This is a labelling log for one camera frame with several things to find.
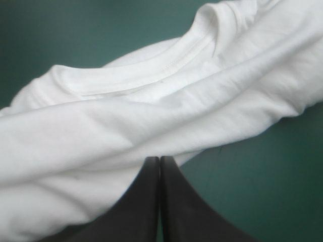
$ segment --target t-shirt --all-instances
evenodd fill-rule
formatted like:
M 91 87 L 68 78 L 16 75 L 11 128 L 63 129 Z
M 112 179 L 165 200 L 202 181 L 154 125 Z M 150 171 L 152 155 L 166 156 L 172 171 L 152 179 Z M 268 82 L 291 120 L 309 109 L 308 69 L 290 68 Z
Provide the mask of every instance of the t-shirt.
M 322 5 L 206 4 L 184 36 L 140 62 L 54 66 L 33 80 L 0 111 L 0 237 L 30 241 L 88 222 L 146 156 L 182 164 L 321 101 Z

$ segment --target green background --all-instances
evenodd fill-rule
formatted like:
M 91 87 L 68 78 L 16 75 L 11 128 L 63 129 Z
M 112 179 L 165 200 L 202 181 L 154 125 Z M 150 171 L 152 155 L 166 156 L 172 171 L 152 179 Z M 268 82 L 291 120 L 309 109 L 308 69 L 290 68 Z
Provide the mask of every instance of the green background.
M 0 1 L 0 107 L 52 65 L 100 67 L 145 45 L 181 36 L 203 3 Z M 322 144 L 323 104 L 317 104 L 255 138 L 208 149 L 182 170 L 213 208 L 260 241 L 322 242 Z

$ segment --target white cotton fabric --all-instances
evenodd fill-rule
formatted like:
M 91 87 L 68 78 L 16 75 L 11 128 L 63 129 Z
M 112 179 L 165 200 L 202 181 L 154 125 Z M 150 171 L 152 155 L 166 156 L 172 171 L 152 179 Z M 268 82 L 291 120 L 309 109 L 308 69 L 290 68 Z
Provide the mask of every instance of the white cotton fabric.
M 181 38 L 99 69 L 54 66 L 0 110 L 0 241 L 88 222 L 146 156 L 179 164 L 323 99 L 323 2 L 206 4 Z

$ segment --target green floor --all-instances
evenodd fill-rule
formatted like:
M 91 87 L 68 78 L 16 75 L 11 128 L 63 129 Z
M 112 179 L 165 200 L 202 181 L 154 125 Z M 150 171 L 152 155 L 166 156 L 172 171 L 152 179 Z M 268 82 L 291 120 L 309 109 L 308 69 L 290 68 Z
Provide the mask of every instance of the green floor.
M 203 3 L 0 0 L 0 107 L 54 64 L 100 67 L 182 35 Z M 206 150 L 182 170 L 212 207 L 260 241 L 322 242 L 322 144 L 318 104 L 255 138 Z

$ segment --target neckline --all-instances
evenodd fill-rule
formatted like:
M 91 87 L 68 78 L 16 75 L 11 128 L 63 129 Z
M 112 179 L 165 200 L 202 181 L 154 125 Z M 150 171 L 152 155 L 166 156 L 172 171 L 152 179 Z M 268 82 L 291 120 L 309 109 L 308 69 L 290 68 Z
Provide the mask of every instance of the neckline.
M 231 27 L 229 31 L 226 28 L 228 20 Z M 233 11 L 225 2 L 205 4 L 196 12 L 190 29 L 174 45 L 153 58 L 126 66 L 107 68 L 80 69 L 55 65 L 48 72 L 47 79 L 54 82 L 58 92 L 63 93 L 65 97 L 69 96 L 73 101 L 97 99 L 93 96 L 137 89 L 174 74 L 214 39 L 214 52 L 219 52 L 228 36 L 237 32 L 236 24 Z M 229 33 L 221 33 L 219 38 L 219 32 L 224 31 Z

